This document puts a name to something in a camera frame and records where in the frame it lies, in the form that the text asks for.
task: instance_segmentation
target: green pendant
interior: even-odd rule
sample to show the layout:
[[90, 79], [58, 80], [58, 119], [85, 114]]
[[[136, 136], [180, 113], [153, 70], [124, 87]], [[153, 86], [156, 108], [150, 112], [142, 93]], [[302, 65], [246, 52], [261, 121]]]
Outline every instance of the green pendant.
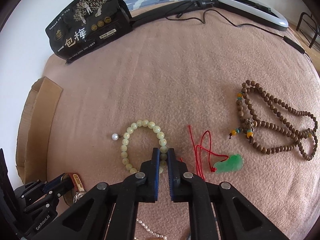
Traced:
[[239, 171], [243, 166], [243, 159], [240, 154], [229, 156], [224, 162], [217, 162], [214, 164], [216, 173], [228, 172], [228, 171]]

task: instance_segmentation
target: silver screw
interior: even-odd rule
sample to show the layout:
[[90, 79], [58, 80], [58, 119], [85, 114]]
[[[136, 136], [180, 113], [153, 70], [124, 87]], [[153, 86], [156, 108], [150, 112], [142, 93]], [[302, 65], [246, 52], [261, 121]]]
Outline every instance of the silver screw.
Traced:
[[193, 177], [193, 173], [185, 172], [185, 173], [183, 173], [183, 177], [185, 177], [186, 179], [191, 179]]
[[99, 182], [98, 184], [97, 184], [97, 189], [99, 189], [99, 190], [104, 190], [104, 189], [106, 189], [107, 188], [107, 183], [105, 183], [105, 182]]
[[230, 188], [231, 188], [231, 185], [230, 185], [229, 182], [222, 182], [222, 183], [221, 183], [221, 187], [222, 187], [223, 189], [230, 189]]
[[137, 179], [143, 179], [145, 176], [146, 176], [146, 175], [145, 175], [143, 172], [141, 172], [141, 171], [136, 173], [136, 178], [137, 178]]

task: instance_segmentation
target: red cord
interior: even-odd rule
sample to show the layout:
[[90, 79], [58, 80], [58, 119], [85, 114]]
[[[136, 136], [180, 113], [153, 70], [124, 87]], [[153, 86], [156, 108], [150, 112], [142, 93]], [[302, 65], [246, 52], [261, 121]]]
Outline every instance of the red cord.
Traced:
[[[193, 145], [193, 150], [195, 152], [196, 172], [197, 172], [198, 176], [200, 176], [203, 180], [205, 180], [205, 177], [203, 175], [202, 162], [201, 162], [201, 150], [203, 149], [203, 150], [205, 150], [206, 152], [209, 153], [208, 154], [208, 163], [209, 163], [209, 168], [210, 168], [211, 172], [215, 172], [217, 170], [217, 168], [214, 168], [214, 167], [211, 166], [210, 154], [213, 154], [213, 155], [218, 156], [218, 157], [226, 157], [224, 160], [222, 160], [222, 162], [226, 161], [229, 158], [229, 156], [228, 155], [222, 155], [222, 154], [216, 154], [216, 153], [211, 151], [212, 139], [211, 139], [211, 133], [208, 130], [205, 131], [204, 134], [202, 135], [200, 144], [195, 145], [195, 143], [193, 141], [193, 137], [192, 137], [191, 125], [188, 125], [188, 128], [189, 128], [190, 138], [191, 138], [192, 145]], [[209, 150], [202, 146], [202, 141], [203, 141], [203, 138], [206, 135], [206, 133], [209, 134], [209, 144], [210, 144]]]

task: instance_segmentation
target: white pearl bead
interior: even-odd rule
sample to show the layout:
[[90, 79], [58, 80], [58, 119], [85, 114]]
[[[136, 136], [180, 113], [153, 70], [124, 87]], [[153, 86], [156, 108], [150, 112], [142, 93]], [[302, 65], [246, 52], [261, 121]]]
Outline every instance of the white pearl bead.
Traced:
[[160, 167], [165, 168], [167, 166], [166, 161], [160, 161]]
[[128, 144], [129, 144], [128, 139], [123, 139], [123, 140], [122, 140], [122, 145], [128, 145]]
[[161, 160], [161, 161], [165, 161], [167, 158], [168, 158], [168, 156], [167, 156], [166, 153], [161, 153], [161, 154], [160, 154], [160, 160]]
[[128, 154], [126, 152], [122, 152], [121, 153], [121, 157], [124, 159], [124, 158], [127, 158], [128, 157]]
[[131, 170], [130, 170], [130, 174], [135, 174], [135, 173], [137, 173], [138, 171], [137, 171], [137, 169], [136, 168], [132, 168]]
[[164, 132], [158, 132], [157, 133], [157, 138], [158, 139], [163, 139], [164, 138]]
[[132, 165], [130, 163], [126, 164], [125, 165], [125, 169], [128, 170], [128, 171], [131, 170], [132, 169]]
[[133, 133], [133, 128], [132, 128], [132, 127], [128, 127], [128, 128], [127, 128], [127, 133], [132, 134], [132, 133]]
[[129, 139], [129, 138], [130, 138], [130, 133], [125, 132], [125, 133], [123, 134], [123, 138], [124, 138], [124, 139]]
[[121, 145], [120, 149], [122, 152], [126, 152], [128, 148], [126, 145]]
[[159, 140], [159, 144], [161, 145], [161, 146], [165, 146], [166, 144], [167, 144], [167, 140], [166, 139], [160, 139]]
[[131, 124], [131, 128], [134, 129], [134, 130], [136, 130], [136, 129], [138, 128], [138, 125], [137, 125], [135, 122], [133, 122], [133, 123]]
[[143, 127], [147, 127], [148, 126], [149, 121], [148, 120], [143, 120], [142, 121], [142, 126]]
[[128, 159], [128, 158], [123, 158], [123, 159], [122, 159], [122, 163], [123, 163], [124, 165], [127, 165], [127, 164], [129, 163], [129, 159]]
[[116, 141], [116, 140], [119, 139], [119, 135], [116, 134], [116, 133], [114, 133], [111, 137], [112, 137], [112, 139], [113, 139], [114, 141]]
[[153, 132], [154, 133], [159, 133], [161, 131], [161, 128], [159, 125], [156, 125], [154, 128], [153, 128]]
[[161, 146], [161, 147], [160, 147], [160, 152], [161, 152], [161, 153], [167, 153], [167, 151], [168, 151], [167, 146]]
[[155, 126], [156, 126], [156, 124], [155, 124], [154, 122], [149, 122], [149, 123], [148, 123], [148, 127], [149, 127], [150, 129], [153, 129]]

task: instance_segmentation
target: black package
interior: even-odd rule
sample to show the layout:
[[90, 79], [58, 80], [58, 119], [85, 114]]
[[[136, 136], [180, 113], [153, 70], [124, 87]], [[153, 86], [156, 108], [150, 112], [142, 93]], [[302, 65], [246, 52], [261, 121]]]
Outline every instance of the black package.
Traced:
[[132, 30], [123, 0], [74, 0], [45, 29], [53, 52], [67, 63]]

